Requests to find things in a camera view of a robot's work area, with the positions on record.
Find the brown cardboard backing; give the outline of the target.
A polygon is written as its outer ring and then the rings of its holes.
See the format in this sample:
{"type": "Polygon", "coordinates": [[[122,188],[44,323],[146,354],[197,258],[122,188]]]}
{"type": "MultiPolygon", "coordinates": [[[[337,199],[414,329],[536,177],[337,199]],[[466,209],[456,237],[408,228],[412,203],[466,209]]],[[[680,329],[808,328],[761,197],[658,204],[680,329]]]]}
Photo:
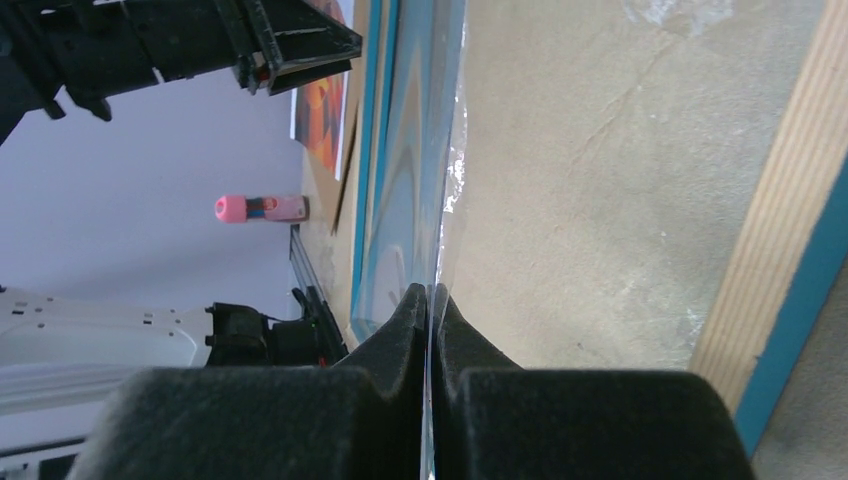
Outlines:
{"type": "Polygon", "coordinates": [[[310,218],[313,220],[321,218],[332,233],[338,229],[343,197],[347,190],[353,147],[358,134],[359,106],[364,88],[365,61],[361,58],[352,60],[351,70],[345,73],[348,73],[348,90],[344,118],[344,139],[341,148],[341,180],[336,181],[317,160],[310,157],[305,149],[305,162],[316,187],[316,192],[312,195],[310,201],[310,218]]]}

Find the hot air balloon photo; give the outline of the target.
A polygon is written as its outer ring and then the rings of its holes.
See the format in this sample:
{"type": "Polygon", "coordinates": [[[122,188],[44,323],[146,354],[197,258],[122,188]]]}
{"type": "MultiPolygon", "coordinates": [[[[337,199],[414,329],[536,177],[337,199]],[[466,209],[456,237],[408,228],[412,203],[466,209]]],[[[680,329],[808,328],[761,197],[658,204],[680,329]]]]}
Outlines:
{"type": "Polygon", "coordinates": [[[293,93],[290,137],[336,181],[341,180],[348,73],[311,82],[293,93]]]}

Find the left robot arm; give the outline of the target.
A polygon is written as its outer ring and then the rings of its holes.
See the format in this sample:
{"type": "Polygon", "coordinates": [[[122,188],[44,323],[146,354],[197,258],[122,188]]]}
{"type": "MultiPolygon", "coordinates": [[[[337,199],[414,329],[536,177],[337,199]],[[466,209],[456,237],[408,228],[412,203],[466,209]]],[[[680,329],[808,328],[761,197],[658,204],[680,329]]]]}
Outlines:
{"type": "MultiPolygon", "coordinates": [[[[350,70],[363,39],[341,1],[5,1],[1,133],[25,114],[64,116],[60,90],[110,121],[109,98],[231,69],[271,95],[350,70]]],[[[330,366],[348,352],[326,302],[297,288],[297,320],[227,303],[178,312],[110,307],[1,290],[3,366],[65,364],[77,380],[15,380],[5,414],[87,403],[141,367],[330,366]]]]}

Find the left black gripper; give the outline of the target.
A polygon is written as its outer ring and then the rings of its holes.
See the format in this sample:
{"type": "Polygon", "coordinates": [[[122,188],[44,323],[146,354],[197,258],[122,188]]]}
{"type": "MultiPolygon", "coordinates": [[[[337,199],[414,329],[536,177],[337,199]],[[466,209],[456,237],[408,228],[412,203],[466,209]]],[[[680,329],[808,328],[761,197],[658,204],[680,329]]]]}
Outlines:
{"type": "Polygon", "coordinates": [[[349,71],[362,43],[306,1],[4,1],[1,137],[31,111],[64,118],[60,90],[109,122],[112,96],[224,68],[284,93],[349,71]]]}

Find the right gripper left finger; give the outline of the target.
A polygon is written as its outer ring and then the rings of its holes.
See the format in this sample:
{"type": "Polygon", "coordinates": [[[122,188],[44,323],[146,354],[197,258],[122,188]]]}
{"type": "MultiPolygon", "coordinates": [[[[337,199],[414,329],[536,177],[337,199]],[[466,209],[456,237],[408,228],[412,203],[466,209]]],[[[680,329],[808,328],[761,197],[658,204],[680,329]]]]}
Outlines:
{"type": "Polygon", "coordinates": [[[107,400],[73,479],[416,479],[428,293],[329,368],[151,369],[107,400]]]}

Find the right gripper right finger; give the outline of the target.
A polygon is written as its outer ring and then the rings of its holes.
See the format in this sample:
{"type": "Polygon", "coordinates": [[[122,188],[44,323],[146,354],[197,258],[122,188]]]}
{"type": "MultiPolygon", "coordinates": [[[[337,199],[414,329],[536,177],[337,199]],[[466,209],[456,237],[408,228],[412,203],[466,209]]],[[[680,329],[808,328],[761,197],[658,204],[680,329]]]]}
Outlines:
{"type": "Polygon", "coordinates": [[[439,479],[750,479],[722,399],[686,371],[527,369],[435,291],[439,479]]]}

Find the blue wooden picture frame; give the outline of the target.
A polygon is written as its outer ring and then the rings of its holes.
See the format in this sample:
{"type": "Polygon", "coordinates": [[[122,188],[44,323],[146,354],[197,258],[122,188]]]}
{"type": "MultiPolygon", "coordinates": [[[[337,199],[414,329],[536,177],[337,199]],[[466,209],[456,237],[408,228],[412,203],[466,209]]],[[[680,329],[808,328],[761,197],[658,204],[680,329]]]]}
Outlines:
{"type": "Polygon", "coordinates": [[[353,332],[443,282],[521,366],[686,369],[739,412],[843,169],[846,3],[465,9],[446,197],[409,199],[397,111],[353,332]]]}

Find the clear acrylic sheet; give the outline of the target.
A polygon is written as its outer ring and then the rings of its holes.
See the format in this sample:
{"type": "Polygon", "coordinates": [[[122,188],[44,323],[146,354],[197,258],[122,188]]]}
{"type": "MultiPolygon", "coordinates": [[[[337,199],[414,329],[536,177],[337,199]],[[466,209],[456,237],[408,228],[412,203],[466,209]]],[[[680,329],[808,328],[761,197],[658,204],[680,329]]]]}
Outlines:
{"type": "Polygon", "coordinates": [[[449,303],[444,222],[465,138],[462,1],[395,1],[351,331],[376,388],[360,441],[368,479],[441,479],[447,390],[437,332],[449,303]]]}

